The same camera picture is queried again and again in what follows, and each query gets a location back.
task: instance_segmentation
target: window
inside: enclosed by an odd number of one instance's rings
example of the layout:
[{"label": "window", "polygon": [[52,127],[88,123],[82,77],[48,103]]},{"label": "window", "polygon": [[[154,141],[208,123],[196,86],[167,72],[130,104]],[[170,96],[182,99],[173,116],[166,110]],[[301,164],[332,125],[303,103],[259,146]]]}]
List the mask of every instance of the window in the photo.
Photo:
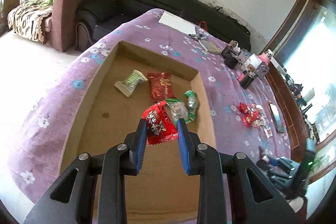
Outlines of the window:
[{"label": "window", "polygon": [[314,95],[307,103],[308,120],[320,141],[336,130],[336,16],[324,7],[296,51],[284,64],[301,94]]}]

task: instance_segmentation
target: notebook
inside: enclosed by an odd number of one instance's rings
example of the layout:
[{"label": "notebook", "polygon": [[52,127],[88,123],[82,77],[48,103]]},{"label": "notebook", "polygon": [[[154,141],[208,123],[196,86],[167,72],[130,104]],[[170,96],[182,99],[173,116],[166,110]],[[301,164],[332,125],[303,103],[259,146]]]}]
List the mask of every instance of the notebook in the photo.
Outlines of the notebook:
[{"label": "notebook", "polygon": [[195,25],[180,18],[176,15],[173,15],[167,11],[165,11],[162,17],[159,20],[159,23],[162,25],[166,25],[174,30],[177,30],[186,35],[188,34],[196,34]]}]

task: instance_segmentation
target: green candy wrapper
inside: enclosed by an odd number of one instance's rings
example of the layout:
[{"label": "green candy wrapper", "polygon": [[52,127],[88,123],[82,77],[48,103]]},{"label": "green candy wrapper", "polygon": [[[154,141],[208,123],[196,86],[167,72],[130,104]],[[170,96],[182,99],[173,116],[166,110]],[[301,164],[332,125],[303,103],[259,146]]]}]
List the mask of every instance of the green candy wrapper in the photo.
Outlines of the green candy wrapper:
[{"label": "green candy wrapper", "polygon": [[184,95],[188,97],[189,119],[193,121],[196,119],[196,111],[200,102],[196,92],[193,90],[186,91]]}]

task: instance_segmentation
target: floor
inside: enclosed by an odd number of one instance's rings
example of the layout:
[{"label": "floor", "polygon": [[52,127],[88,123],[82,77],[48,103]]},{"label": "floor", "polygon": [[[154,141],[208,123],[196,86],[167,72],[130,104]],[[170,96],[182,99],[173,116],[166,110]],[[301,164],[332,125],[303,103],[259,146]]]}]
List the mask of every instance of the floor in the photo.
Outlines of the floor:
[{"label": "floor", "polygon": [[32,106],[80,55],[60,52],[10,31],[0,37],[0,199],[19,223],[33,203],[17,188],[7,170],[11,137],[20,130]]}]

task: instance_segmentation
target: red candy wrapper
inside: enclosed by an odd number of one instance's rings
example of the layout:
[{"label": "red candy wrapper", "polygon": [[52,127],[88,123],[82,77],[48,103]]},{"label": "red candy wrapper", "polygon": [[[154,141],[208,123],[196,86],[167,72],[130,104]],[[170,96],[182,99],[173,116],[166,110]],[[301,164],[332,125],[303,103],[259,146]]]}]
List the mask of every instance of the red candy wrapper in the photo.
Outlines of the red candy wrapper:
[{"label": "red candy wrapper", "polygon": [[246,127],[248,127],[255,120],[259,120],[260,116],[257,111],[252,111],[251,114],[243,117],[243,123]]},{"label": "red candy wrapper", "polygon": [[243,104],[243,103],[240,103],[240,104],[239,104],[239,111],[240,111],[241,113],[244,113],[244,115],[245,115],[246,117],[248,117],[248,116],[250,115],[250,113],[252,112],[252,111],[251,111],[251,108],[249,108],[247,105],[245,105],[245,104]]},{"label": "red candy wrapper", "polygon": [[148,145],[169,142],[178,137],[176,128],[163,108],[165,104],[166,101],[154,104],[142,114],[142,118],[146,119],[148,124]]},{"label": "red candy wrapper", "polygon": [[166,98],[175,98],[171,88],[171,75],[169,73],[148,73],[147,78],[151,84],[151,97],[156,101]]}]

